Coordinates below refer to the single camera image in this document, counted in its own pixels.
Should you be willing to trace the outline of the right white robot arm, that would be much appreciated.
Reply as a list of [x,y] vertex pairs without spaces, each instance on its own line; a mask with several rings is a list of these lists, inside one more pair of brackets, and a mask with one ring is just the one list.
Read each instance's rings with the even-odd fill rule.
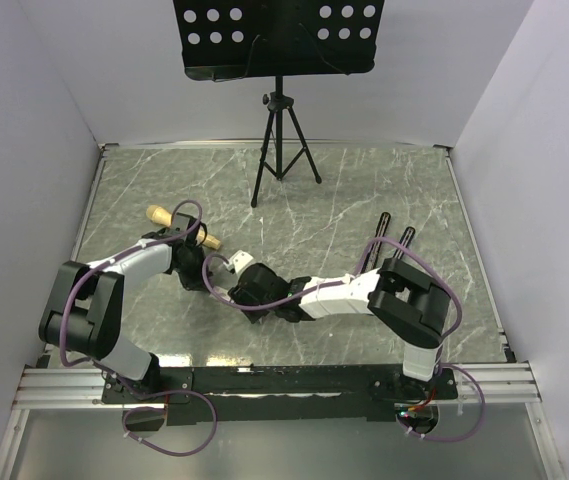
[[392,257],[356,276],[287,281],[238,251],[227,270],[237,280],[228,295],[232,302],[252,308],[245,313],[250,322],[270,313],[290,323],[336,315],[374,316],[404,342],[402,390],[422,398],[434,388],[451,295],[415,267]]

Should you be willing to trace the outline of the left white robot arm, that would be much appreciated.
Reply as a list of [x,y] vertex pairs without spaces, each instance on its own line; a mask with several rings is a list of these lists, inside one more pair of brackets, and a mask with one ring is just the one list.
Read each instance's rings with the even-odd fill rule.
[[203,291],[205,224],[174,214],[171,225],[145,234],[128,249],[89,263],[67,261],[58,270],[38,335],[59,351],[79,353],[104,371],[126,379],[141,402],[162,389],[159,359],[122,332],[125,294],[159,274],[176,273],[187,291]]

